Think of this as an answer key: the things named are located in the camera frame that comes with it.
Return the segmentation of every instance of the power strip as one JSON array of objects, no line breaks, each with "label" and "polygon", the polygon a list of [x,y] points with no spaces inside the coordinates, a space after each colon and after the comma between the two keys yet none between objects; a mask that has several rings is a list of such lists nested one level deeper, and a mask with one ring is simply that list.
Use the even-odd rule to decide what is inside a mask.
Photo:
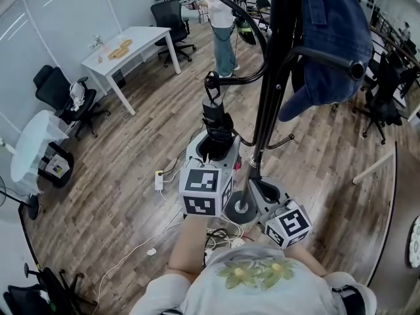
[{"label": "power strip", "polygon": [[155,171],[155,190],[160,192],[163,190],[163,173],[162,171]]}]

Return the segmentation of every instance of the round base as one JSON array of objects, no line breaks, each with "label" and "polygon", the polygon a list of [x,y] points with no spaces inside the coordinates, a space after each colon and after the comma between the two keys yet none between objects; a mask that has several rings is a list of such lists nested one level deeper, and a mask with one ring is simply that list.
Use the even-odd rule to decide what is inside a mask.
[{"label": "round base", "polygon": [[245,207],[240,209],[240,201],[243,198],[243,192],[234,192],[230,197],[226,208],[224,208],[224,214],[232,222],[236,224],[246,224],[251,222],[257,215],[257,207],[252,201],[247,201]]},{"label": "round base", "polygon": [[28,216],[31,220],[34,221],[38,216],[38,209],[39,209],[38,197],[31,195],[31,197],[29,197],[29,200],[26,202],[26,204],[29,205],[29,206],[26,206],[26,208],[28,209]]}]

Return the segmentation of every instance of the black office chair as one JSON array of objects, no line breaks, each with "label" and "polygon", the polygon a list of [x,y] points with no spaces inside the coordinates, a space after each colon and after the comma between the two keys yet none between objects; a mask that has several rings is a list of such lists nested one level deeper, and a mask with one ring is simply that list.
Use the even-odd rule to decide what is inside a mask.
[{"label": "black office chair", "polygon": [[[153,16],[156,19],[156,25],[158,27],[170,28],[172,43],[177,54],[181,54],[187,58],[189,62],[192,61],[189,55],[187,55],[181,49],[190,48],[196,50],[195,45],[177,45],[178,42],[182,42],[190,34],[190,28],[188,21],[184,21],[181,16],[181,4],[180,0],[164,0],[160,3],[156,3],[150,7]],[[155,42],[155,45],[162,47],[166,46],[166,39],[160,39],[158,42]],[[163,54],[169,53],[169,50],[164,50],[159,52],[159,57]],[[168,54],[163,66],[168,67],[168,62],[171,60],[171,55]]]},{"label": "black office chair", "polygon": [[257,0],[255,2],[255,7],[257,8],[258,14],[260,16],[258,20],[258,27],[260,26],[260,24],[264,24],[265,31],[267,31],[268,26],[270,25],[270,15],[263,14],[263,12],[266,12],[267,9],[271,7],[271,4],[268,0]]},{"label": "black office chair", "polygon": [[70,84],[64,77],[60,68],[53,68],[52,66],[43,66],[42,69],[34,77],[33,82],[37,87],[35,96],[42,102],[56,110],[56,116],[62,119],[68,125],[73,121],[80,121],[80,126],[77,128],[75,137],[80,141],[80,130],[84,126],[91,128],[92,135],[96,138],[98,135],[93,130],[92,118],[100,116],[101,114],[108,114],[111,112],[102,110],[95,112],[94,109],[99,105],[93,104],[96,96],[96,90],[88,89],[85,82],[87,77],[82,77],[77,82],[82,84],[85,88],[85,102],[78,109],[78,111],[71,111],[73,100],[70,97]]},{"label": "black office chair", "polygon": [[401,73],[401,84],[404,84],[400,92],[401,98],[404,98],[407,95],[411,86],[413,85],[415,80],[419,77],[420,77],[420,70],[417,66],[404,70]]},{"label": "black office chair", "polygon": [[382,127],[385,123],[388,125],[401,126],[401,118],[394,103],[394,92],[400,84],[400,73],[389,62],[385,53],[381,55],[381,62],[379,63],[379,71],[377,73],[377,83],[379,85],[378,91],[375,95],[369,90],[366,92],[365,108],[368,111],[359,108],[353,108],[353,113],[360,112],[370,118],[369,125],[363,132],[362,136],[368,136],[369,128],[375,124],[379,133],[382,136],[381,144],[385,144],[385,134]]},{"label": "black office chair", "polygon": [[411,39],[408,39],[405,43],[404,43],[404,46],[406,46],[408,49],[409,49],[409,51],[411,51],[411,54],[414,56],[415,55],[415,53],[417,52],[416,50],[415,50],[415,43],[411,40]]},{"label": "black office chair", "polygon": [[[371,70],[374,79],[370,79],[367,75],[365,75],[364,81],[366,82],[365,85],[362,87],[362,91],[371,91],[373,90],[376,85],[378,85],[377,76],[379,74],[379,66],[380,63],[373,59],[375,54],[374,49],[372,50],[372,57],[369,60],[368,68]],[[387,59],[389,64],[393,66],[398,73],[402,73],[404,71],[404,64],[402,62],[401,57],[398,55],[396,51],[390,51],[386,53]]]},{"label": "black office chair", "polygon": [[43,290],[48,292],[50,300],[57,308],[57,313],[63,315],[80,314],[85,315],[80,309],[80,303],[85,303],[91,306],[97,306],[96,301],[88,301],[80,297],[76,292],[76,284],[79,278],[84,278],[82,273],[77,273],[73,279],[72,284],[69,286],[65,278],[65,271],[60,270],[60,277],[62,284],[58,281],[54,273],[48,268],[44,268],[40,272],[29,270],[27,264],[24,265],[25,276],[30,274],[36,276]]},{"label": "black office chair", "polygon": [[3,298],[13,315],[49,315],[52,308],[39,292],[44,288],[37,284],[30,287],[8,286]]}]

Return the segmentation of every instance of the cable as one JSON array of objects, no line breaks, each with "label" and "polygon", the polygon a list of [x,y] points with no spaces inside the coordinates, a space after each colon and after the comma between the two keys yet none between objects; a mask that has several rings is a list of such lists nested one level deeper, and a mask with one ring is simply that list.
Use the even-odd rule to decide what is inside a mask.
[{"label": "cable", "polygon": [[181,168],[180,168],[180,169],[178,169],[178,170],[175,172],[175,174],[172,176],[172,178],[171,178],[170,180],[168,180],[168,181],[162,181],[162,183],[172,182],[172,181],[173,181],[173,179],[176,177],[176,175],[180,172],[180,170],[181,170]]},{"label": "cable", "polygon": [[192,138],[194,137],[194,135],[196,135],[198,132],[200,132],[203,129],[203,127],[204,127],[204,123],[201,124],[201,127],[197,131],[195,131],[194,133],[192,133],[192,136],[190,138],[189,143],[192,141]]},{"label": "cable", "polygon": [[162,196],[162,198],[169,203],[175,203],[175,204],[181,204],[181,202],[175,202],[175,201],[169,201],[163,194],[162,194],[162,190],[159,190],[160,192],[160,196]]},{"label": "cable", "polygon": [[173,164],[173,166],[172,166],[172,168],[170,168],[170,170],[168,170],[168,171],[162,171],[160,174],[161,175],[163,175],[163,174],[167,174],[167,173],[170,173],[171,171],[173,171],[173,169],[175,168],[175,166],[177,165],[177,162],[178,162],[178,160],[179,160],[179,158],[181,157],[181,155],[183,155],[183,153],[185,153],[186,152],[186,148],[177,156],[177,159],[175,160],[175,163]]},{"label": "cable", "polygon": [[[235,63],[236,63],[236,49],[238,48],[238,30],[236,30],[236,43],[235,43],[235,53],[234,53],[234,62],[233,62],[233,68],[232,68],[232,77],[235,77]],[[222,96],[222,101],[224,100],[224,96],[226,96],[227,90],[224,92]]]},{"label": "cable", "polygon": [[15,192],[13,189],[10,189],[10,188],[7,188],[7,187],[5,187],[5,189],[7,189],[7,190],[10,190],[11,192],[14,192],[17,196],[20,196],[20,197],[30,197],[30,195],[19,195],[17,192]]},{"label": "cable", "polygon": [[200,162],[203,165],[203,167],[206,167],[206,166],[210,165],[210,166],[217,169],[217,167],[215,165],[212,165],[211,163],[204,163],[201,159],[198,159],[196,157],[190,157],[190,161],[191,160],[196,160],[196,161]]},{"label": "cable", "polygon": [[182,224],[183,222],[180,222],[180,223],[176,223],[176,224],[174,224],[174,225],[172,225],[172,226],[170,226],[170,227],[168,227],[167,229],[165,229],[164,231],[162,231],[160,234],[157,234],[156,236],[153,236],[153,237],[151,237],[151,238],[149,238],[149,239],[147,239],[144,243],[142,243],[142,244],[140,244],[140,245],[138,245],[138,246],[136,246],[128,255],[126,255],[125,257],[123,257],[120,261],[119,261],[119,263],[117,263],[114,267],[112,267],[109,271],[107,271],[107,273],[105,273],[105,275],[102,277],[102,279],[100,280],[100,284],[99,284],[99,289],[98,289],[98,304],[97,304],[97,306],[96,306],[96,308],[94,309],[94,311],[93,311],[93,313],[92,313],[92,315],[96,312],[96,310],[98,309],[98,307],[99,307],[99,299],[100,299],[100,288],[102,287],[102,282],[104,281],[104,279],[105,279],[105,277],[111,272],[111,271],[113,271],[114,269],[116,269],[126,258],[128,258],[128,257],[130,257],[130,255],[134,252],[134,251],[136,251],[139,247],[141,247],[141,246],[143,246],[143,245],[145,245],[146,243],[148,243],[150,240],[152,240],[152,239],[154,239],[154,238],[156,238],[156,237],[158,237],[158,236],[161,236],[162,234],[164,234],[166,231],[168,231],[168,230],[170,230],[170,229],[172,229],[174,226],[176,226],[176,225],[180,225],[180,224]]},{"label": "cable", "polygon": [[251,239],[250,237],[247,237],[247,236],[242,236],[242,238],[246,238],[246,239],[251,240],[252,242],[255,242],[255,240],[254,240],[254,239]]},{"label": "cable", "polygon": [[[203,125],[201,125],[201,127],[197,130],[197,131],[195,131],[194,133],[192,133],[192,136],[190,137],[190,142],[192,141],[192,138],[193,138],[193,136],[194,135],[196,135],[202,128],[203,128],[203,126],[204,126],[204,123],[203,123]],[[170,168],[170,170],[168,170],[168,171],[162,171],[161,172],[161,175],[163,175],[163,174],[167,174],[167,173],[170,173],[171,171],[173,171],[174,170],[174,168],[175,168],[175,166],[177,165],[177,162],[178,162],[178,160],[179,160],[179,158],[181,157],[181,155],[183,155],[183,153],[185,153],[186,152],[186,148],[177,156],[177,159],[175,160],[175,163],[173,164],[173,166],[172,166],[172,168]]]},{"label": "cable", "polygon": [[[224,236],[223,236],[223,238],[225,238],[225,237],[227,237],[227,235],[228,235],[228,231],[225,229],[225,228],[217,228],[216,230],[212,230],[210,233],[207,233],[207,239],[205,240],[205,244],[204,244],[204,248],[206,248],[207,247],[207,244],[209,243],[209,240],[214,236],[214,237],[217,237],[216,236],[216,233],[217,232],[224,232]],[[215,240],[213,240],[213,242],[214,242],[214,246],[212,247],[212,249],[214,249],[215,248],[215,246],[216,246],[216,241]],[[205,265],[205,253],[204,253],[204,256],[203,256],[203,267],[205,268],[206,267],[206,265]]]},{"label": "cable", "polygon": [[220,219],[224,220],[225,222],[228,222],[230,224],[233,224],[234,226],[236,226],[239,230],[240,236],[236,237],[236,238],[241,238],[243,236],[243,234],[245,233],[243,231],[242,226],[240,226],[239,224],[236,224],[235,222],[232,222],[228,217],[226,217],[226,215],[224,213],[222,213],[222,215],[220,216]]}]

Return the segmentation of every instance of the shoulder strap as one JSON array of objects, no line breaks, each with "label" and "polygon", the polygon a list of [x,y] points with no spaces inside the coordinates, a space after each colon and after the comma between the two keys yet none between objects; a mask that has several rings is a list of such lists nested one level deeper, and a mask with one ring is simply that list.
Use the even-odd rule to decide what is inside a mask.
[{"label": "shoulder strap", "polygon": [[333,288],[333,292],[340,295],[347,315],[366,315],[365,301],[357,288],[345,285],[342,288]]}]

